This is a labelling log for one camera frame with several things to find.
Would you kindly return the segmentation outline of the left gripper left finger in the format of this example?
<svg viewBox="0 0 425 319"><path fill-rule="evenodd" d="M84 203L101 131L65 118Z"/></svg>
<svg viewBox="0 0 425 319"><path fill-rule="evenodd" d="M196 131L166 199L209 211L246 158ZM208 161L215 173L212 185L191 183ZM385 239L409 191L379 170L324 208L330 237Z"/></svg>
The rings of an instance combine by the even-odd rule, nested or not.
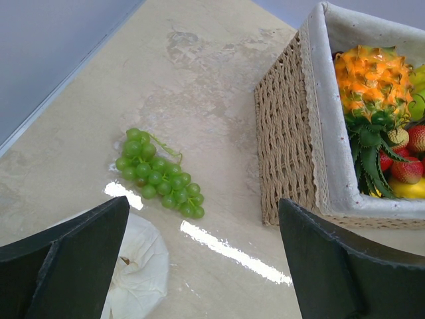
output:
<svg viewBox="0 0 425 319"><path fill-rule="evenodd" d="M113 198L1 247L2 318L100 318L126 230Z"/></svg>

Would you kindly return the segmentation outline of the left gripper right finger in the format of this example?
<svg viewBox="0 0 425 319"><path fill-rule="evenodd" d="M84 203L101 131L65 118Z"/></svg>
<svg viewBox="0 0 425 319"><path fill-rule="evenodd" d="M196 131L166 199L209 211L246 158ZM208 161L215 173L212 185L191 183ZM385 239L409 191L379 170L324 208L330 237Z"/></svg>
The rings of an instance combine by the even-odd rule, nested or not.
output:
<svg viewBox="0 0 425 319"><path fill-rule="evenodd" d="M289 199L280 233L302 318L423 318L424 257L346 230Z"/></svg>

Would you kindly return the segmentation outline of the yellow lemon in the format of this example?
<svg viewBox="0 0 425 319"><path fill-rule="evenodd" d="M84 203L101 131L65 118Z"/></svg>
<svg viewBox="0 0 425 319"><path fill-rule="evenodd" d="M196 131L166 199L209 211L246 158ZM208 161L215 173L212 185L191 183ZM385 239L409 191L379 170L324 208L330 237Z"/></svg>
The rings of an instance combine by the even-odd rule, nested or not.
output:
<svg viewBox="0 0 425 319"><path fill-rule="evenodd" d="M425 179L422 177L416 184L403 183L394 177L388 181L395 196L405 199L425 199Z"/></svg>

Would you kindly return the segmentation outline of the wicker basket with liner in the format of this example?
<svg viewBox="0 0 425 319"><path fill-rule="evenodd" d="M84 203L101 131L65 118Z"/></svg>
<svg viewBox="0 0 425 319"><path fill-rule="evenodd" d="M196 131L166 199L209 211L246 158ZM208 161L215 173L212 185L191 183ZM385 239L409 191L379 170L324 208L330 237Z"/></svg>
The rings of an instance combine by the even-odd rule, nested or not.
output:
<svg viewBox="0 0 425 319"><path fill-rule="evenodd" d="M423 229L424 201L359 192L332 55L395 45L418 66L424 31L318 3L255 91L262 221L277 225L290 198L346 227Z"/></svg>

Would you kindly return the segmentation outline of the green grape bunch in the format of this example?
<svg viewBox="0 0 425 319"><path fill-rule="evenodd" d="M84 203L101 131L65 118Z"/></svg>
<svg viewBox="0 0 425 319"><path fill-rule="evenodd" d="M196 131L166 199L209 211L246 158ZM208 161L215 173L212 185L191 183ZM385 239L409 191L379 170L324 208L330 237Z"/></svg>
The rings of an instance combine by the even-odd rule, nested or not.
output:
<svg viewBox="0 0 425 319"><path fill-rule="evenodd" d="M172 150L153 134L130 128L115 165L125 180L134 182L144 199L157 197L164 208L201 219L205 216L205 198L200 185L183 171L182 160L181 152Z"/></svg>

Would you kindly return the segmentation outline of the red lychee cluster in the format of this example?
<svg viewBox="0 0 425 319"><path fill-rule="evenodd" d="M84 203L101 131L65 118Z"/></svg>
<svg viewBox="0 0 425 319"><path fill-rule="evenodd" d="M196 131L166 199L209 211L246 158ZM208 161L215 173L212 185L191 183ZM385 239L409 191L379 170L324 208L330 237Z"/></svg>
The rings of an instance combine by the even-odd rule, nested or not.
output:
<svg viewBox="0 0 425 319"><path fill-rule="evenodd" d="M380 165L384 173L390 173L395 180L408 184L417 184L424 175L423 160L419 155L424 153L424 125L417 125L405 130L398 128L388 133L393 143L390 149L402 161L390 158L380 151Z"/></svg>

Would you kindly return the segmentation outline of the green apple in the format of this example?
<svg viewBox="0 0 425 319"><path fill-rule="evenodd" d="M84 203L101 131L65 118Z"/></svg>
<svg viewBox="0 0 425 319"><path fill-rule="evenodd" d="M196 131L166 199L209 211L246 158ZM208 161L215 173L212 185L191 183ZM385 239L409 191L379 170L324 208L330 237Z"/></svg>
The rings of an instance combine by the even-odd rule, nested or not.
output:
<svg viewBox="0 0 425 319"><path fill-rule="evenodd" d="M424 116L424 65L419 66L410 75L413 85L411 96L413 101L409 104L412 121L419 121Z"/></svg>

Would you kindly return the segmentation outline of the orange pineapple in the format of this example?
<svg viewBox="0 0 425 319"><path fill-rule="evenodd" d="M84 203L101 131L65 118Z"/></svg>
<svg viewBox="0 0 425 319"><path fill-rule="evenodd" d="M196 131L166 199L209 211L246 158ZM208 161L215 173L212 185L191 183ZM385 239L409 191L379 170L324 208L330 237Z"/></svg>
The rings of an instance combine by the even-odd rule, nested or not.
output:
<svg viewBox="0 0 425 319"><path fill-rule="evenodd" d="M357 45L335 53L333 66L358 189L394 199L380 154L402 161L389 133L410 120L413 67L395 47Z"/></svg>

